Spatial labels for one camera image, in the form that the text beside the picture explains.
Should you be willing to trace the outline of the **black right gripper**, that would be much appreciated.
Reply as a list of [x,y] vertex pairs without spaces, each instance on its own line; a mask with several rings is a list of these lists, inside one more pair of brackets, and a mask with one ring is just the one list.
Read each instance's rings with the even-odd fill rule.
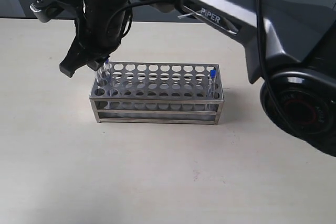
[[122,34],[130,17],[129,0],[77,0],[76,36],[59,64],[60,71],[72,78],[76,70],[88,63],[98,71],[120,46]]

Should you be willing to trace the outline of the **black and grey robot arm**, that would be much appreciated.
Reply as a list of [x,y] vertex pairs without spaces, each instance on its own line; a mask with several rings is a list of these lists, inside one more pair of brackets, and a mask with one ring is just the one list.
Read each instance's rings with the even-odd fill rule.
[[197,19],[241,44],[248,80],[263,79],[270,120],[317,150],[335,155],[335,11],[283,0],[34,0],[42,23],[63,11],[76,35],[60,71],[99,69],[128,33],[133,9],[150,5]]

